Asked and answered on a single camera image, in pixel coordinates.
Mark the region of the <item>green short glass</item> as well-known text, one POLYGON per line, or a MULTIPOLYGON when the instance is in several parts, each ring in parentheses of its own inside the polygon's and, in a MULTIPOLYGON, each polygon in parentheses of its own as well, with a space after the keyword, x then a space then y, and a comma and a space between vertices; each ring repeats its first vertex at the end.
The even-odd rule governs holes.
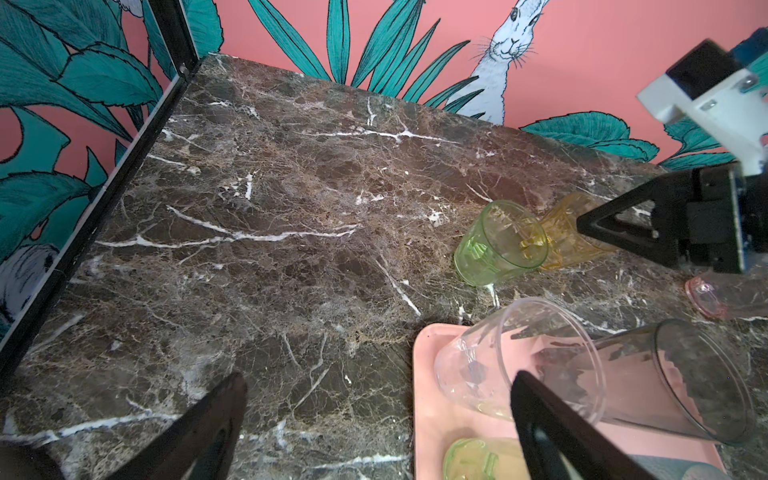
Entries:
POLYGON ((453 255, 462 280, 473 287, 505 283, 539 268, 549 240, 537 218, 509 201, 489 203, 453 255))

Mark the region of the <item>clear glass tumbler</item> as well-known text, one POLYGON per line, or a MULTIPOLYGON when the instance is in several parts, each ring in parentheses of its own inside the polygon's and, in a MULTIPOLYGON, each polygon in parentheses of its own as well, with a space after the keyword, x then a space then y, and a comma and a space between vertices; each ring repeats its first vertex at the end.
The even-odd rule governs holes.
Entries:
POLYGON ((511 388, 526 371, 590 424, 607 406, 607 385, 596 345, 573 313, 538 297, 514 301, 436 355, 434 372, 451 401, 511 420, 511 388))

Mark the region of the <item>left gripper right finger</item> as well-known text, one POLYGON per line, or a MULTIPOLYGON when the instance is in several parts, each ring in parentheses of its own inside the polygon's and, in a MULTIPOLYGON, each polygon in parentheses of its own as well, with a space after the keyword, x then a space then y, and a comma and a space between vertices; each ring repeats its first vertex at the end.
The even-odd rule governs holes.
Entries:
POLYGON ((532 479, 650 479, 530 372, 520 370, 510 408, 532 479))

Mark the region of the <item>pink square tray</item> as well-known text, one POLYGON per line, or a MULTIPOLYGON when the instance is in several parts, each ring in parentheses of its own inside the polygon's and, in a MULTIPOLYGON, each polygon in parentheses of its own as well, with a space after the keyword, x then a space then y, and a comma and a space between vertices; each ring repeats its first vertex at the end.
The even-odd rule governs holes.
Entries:
MULTIPOLYGON (((461 438, 517 437, 512 422, 458 405, 438 387, 434 375, 436 355, 467 329, 466 326, 435 323, 422 329, 416 338, 413 385, 417 479, 441 479, 444 455, 461 438)), ((597 430, 626 454, 675 458, 724 468, 716 446, 711 442, 604 422, 597 424, 597 430)))

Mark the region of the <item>yellow short glass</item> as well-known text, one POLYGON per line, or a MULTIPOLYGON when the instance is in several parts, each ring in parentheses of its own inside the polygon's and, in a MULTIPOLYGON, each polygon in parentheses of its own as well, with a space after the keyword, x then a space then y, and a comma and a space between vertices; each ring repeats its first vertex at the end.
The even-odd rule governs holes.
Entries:
POLYGON ((582 235, 577 219, 602 204, 594 195, 574 192, 560 200, 541 220, 547 235, 549 252, 543 270, 557 270, 595 260, 614 253, 617 247, 582 235))

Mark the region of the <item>light green tall glass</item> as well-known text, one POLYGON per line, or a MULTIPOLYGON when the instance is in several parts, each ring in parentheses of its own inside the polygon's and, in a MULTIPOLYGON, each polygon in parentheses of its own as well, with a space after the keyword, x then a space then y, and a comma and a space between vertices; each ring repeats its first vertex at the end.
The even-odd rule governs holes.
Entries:
POLYGON ((529 479, 520 443, 506 438, 462 438, 446 451, 443 479, 529 479))

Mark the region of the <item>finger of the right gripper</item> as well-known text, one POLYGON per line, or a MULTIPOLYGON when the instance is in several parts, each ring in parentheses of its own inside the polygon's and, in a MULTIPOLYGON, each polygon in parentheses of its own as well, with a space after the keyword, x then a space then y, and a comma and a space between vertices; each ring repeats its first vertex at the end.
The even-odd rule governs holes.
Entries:
POLYGON ((656 177, 577 218, 580 234, 636 254, 665 267, 680 266, 676 222, 675 181, 656 177), (650 225, 623 220, 620 215, 641 203, 651 202, 650 225))

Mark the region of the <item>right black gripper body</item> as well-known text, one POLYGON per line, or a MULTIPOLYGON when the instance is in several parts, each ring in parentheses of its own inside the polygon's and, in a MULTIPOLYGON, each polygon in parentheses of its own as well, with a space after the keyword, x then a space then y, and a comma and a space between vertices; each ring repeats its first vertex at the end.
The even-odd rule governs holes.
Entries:
POLYGON ((743 274, 767 251, 767 174, 736 162, 662 175, 650 199, 654 262, 743 274))

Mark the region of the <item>teal wine glass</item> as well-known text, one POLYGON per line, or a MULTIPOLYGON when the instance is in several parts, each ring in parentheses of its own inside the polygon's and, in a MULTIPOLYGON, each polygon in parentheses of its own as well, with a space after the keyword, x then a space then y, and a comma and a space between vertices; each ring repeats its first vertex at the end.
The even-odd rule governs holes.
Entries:
POLYGON ((704 462, 643 455, 630 458, 658 480, 731 480, 721 469, 704 462))

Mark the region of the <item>dark brown glass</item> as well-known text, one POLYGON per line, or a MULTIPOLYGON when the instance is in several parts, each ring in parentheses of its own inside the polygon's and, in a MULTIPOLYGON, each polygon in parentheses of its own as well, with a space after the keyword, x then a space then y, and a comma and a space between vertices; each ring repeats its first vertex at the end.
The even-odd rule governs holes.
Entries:
POLYGON ((549 338, 539 380, 589 422, 726 445, 746 442, 755 412, 733 361, 698 327, 667 319, 586 346, 549 338))

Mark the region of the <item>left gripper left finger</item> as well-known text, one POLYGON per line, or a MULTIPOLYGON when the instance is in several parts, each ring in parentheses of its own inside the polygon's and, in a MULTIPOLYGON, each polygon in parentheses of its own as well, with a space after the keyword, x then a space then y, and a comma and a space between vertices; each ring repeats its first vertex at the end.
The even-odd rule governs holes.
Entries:
POLYGON ((247 405, 247 383, 233 372, 111 479, 225 479, 247 405))

